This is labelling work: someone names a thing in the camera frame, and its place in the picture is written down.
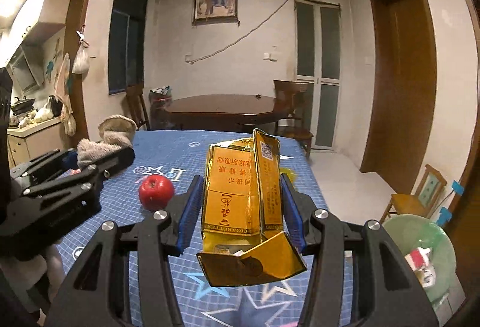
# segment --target chair seat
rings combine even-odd
[[[426,214],[418,197],[411,194],[392,194],[392,205],[398,214],[416,214],[422,217]]]
[[[295,140],[310,140],[314,137],[308,129],[297,128],[296,126],[279,126],[277,135]]]

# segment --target small wooden chair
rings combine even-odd
[[[129,86],[126,89],[126,93],[131,119],[135,121],[137,129],[146,125],[147,130],[150,130],[150,122],[148,121],[145,100],[143,99],[143,85],[137,84],[135,86]]]
[[[274,80],[275,97],[285,101],[289,105],[289,115],[287,120],[294,120],[295,126],[278,126],[275,122],[275,135],[293,138],[300,143],[306,152],[306,157],[310,157],[311,139],[313,134],[305,128],[305,99],[303,93],[308,89],[306,82],[289,82],[284,80]]]
[[[446,184],[447,181],[437,170],[431,165],[426,165],[425,174],[415,194],[392,194],[380,223],[383,223],[391,214],[416,214],[428,218],[430,211],[437,204],[440,191]]]

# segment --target bright light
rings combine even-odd
[[[19,0],[0,0],[0,16],[10,17],[18,7]]]

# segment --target green trash bin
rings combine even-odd
[[[407,255],[417,247],[430,248],[430,263],[435,269],[435,285],[425,292],[433,304],[447,292],[457,267],[455,250],[447,234],[438,225],[414,214],[399,214],[383,223],[400,252]]]

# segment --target kitchen cabinet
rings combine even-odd
[[[51,150],[69,148],[68,136],[59,117],[23,129],[7,129],[7,138],[10,167],[33,160]]]

